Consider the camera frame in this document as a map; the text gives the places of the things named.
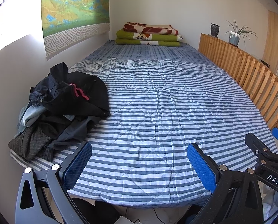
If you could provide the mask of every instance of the green folded quilt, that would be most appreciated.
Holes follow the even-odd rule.
[[[115,42],[117,45],[141,44],[141,45],[159,45],[159,46],[180,47],[180,42],[177,42],[177,41],[146,41],[146,40],[116,39]]]
[[[119,30],[116,33],[117,38],[119,39],[128,39],[128,40],[146,40],[146,41],[181,41],[183,37],[181,35],[157,35],[157,34],[141,34],[127,32],[123,29]]]

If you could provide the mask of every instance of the black cable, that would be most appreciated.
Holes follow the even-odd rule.
[[[126,212],[128,211],[128,207],[126,208]],[[126,218],[126,213],[124,214],[124,217]]]
[[[166,224],[165,222],[163,222],[163,221],[158,217],[157,213],[156,213],[156,216],[157,216],[157,218],[158,218],[158,220],[159,220],[160,222],[162,222],[163,224]]]
[[[276,214],[278,214],[278,210],[277,210],[273,215],[271,215],[271,216],[264,222],[264,224],[267,223],[267,221],[271,220],[271,218],[274,217]]]

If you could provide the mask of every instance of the red and white folded blanket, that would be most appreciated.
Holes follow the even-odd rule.
[[[159,34],[159,35],[178,35],[178,31],[171,25],[148,25],[138,23],[126,23],[124,31],[143,34]]]

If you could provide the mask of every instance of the blue and white striped quilt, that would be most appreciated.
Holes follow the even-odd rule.
[[[278,152],[260,112],[240,86],[191,46],[179,48],[108,42],[70,72],[100,77],[108,88],[110,116],[89,133],[93,154],[69,192],[138,208],[203,203],[206,191],[186,156],[197,143],[231,170],[254,167],[244,143],[254,133]],[[58,153],[61,163],[77,146]],[[35,158],[23,166],[48,169]]]

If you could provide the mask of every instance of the wooden slatted railing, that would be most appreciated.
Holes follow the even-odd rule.
[[[278,127],[278,77],[243,50],[201,34],[199,52],[225,70],[249,95],[270,129]]]

